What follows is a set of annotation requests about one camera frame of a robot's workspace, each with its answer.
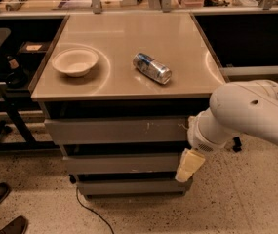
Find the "concrete floor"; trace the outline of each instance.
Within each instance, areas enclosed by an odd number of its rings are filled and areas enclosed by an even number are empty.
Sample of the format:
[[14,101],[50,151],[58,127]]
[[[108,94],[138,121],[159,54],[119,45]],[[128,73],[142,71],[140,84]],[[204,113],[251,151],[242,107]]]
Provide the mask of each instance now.
[[[42,124],[29,128],[38,140],[49,139]],[[20,141],[15,131],[8,138]],[[213,153],[184,196],[79,198],[116,234],[278,234],[278,147],[251,136],[241,140],[242,152],[228,143]],[[0,229],[24,215],[26,234],[111,233],[79,205],[58,150],[1,152],[0,182],[12,187],[0,204]]]

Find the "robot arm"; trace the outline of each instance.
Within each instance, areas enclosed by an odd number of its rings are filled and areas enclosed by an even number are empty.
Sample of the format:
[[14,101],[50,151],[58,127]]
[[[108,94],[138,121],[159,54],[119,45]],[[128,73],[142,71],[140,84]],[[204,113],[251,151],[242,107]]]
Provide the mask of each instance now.
[[192,150],[184,151],[176,180],[188,180],[202,165],[200,151],[222,149],[241,133],[278,145],[277,83],[259,80],[218,87],[211,95],[210,108],[189,118],[187,137]]

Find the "bowl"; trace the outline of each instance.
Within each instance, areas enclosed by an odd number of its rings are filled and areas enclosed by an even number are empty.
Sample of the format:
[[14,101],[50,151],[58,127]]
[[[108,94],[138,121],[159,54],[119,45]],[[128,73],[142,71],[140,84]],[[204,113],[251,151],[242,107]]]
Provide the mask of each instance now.
[[52,67],[70,77],[81,77],[89,73],[99,60],[99,55],[86,48],[68,49],[58,53],[52,61]]

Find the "black cable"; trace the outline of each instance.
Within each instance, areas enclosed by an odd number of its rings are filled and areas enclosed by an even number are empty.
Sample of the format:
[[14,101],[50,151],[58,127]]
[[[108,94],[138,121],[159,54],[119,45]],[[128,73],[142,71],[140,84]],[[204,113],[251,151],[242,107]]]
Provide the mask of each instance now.
[[85,206],[85,205],[83,205],[83,204],[81,203],[81,201],[80,201],[80,199],[79,199],[79,197],[78,197],[78,187],[76,188],[76,196],[77,196],[77,200],[78,200],[79,204],[80,204],[83,208],[85,208],[85,209],[89,210],[90,212],[94,213],[95,215],[97,215],[102,221],[104,221],[105,224],[108,225],[108,227],[109,227],[111,233],[114,234],[114,231],[113,231],[111,225],[107,222],[107,220],[105,220],[100,214],[98,214],[98,213],[97,213],[96,211],[94,211],[93,209],[91,209],[91,208],[89,208],[89,207],[87,207],[87,206]]

